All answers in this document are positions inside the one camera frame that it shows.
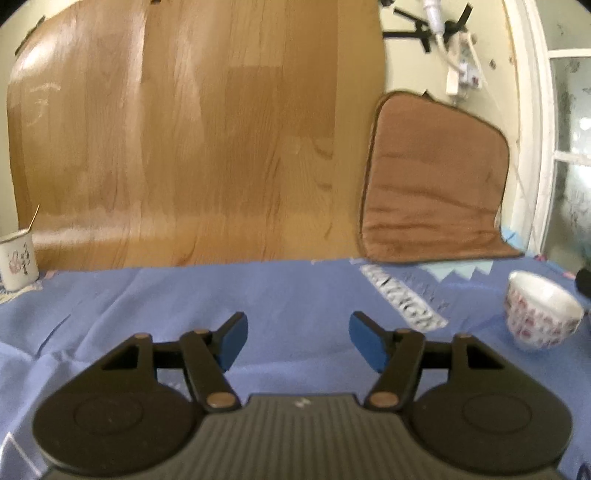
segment brown cushion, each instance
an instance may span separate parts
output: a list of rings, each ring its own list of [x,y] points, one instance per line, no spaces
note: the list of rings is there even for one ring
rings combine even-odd
[[[370,260],[517,257],[495,215],[509,147],[495,127],[409,92],[382,98],[369,148],[361,238]]]

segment floral bowl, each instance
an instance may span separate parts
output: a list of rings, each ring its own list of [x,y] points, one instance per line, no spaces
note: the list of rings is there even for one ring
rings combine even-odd
[[[525,271],[509,275],[505,296],[507,327],[525,350],[550,348],[572,335],[583,307],[558,284]]]

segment wooden panel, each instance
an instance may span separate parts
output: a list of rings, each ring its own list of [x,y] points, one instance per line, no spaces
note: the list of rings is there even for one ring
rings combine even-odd
[[[12,72],[43,268],[346,258],[384,87],[375,0],[84,0]]]

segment power strip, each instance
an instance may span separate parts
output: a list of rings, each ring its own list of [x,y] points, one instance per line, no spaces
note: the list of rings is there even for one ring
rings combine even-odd
[[[468,32],[459,32],[449,40],[447,54],[462,71],[449,67],[447,70],[446,94],[458,99],[466,99],[470,90],[481,90],[483,81],[478,69],[472,64]]]

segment glass pane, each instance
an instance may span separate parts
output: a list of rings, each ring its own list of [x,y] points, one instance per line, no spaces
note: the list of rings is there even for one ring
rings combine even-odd
[[[591,48],[591,13],[577,0],[536,0],[549,50]]]
[[[591,265],[591,167],[556,162],[544,254],[571,272]]]
[[[550,64],[556,98],[557,149],[591,155],[591,58],[552,59]]]

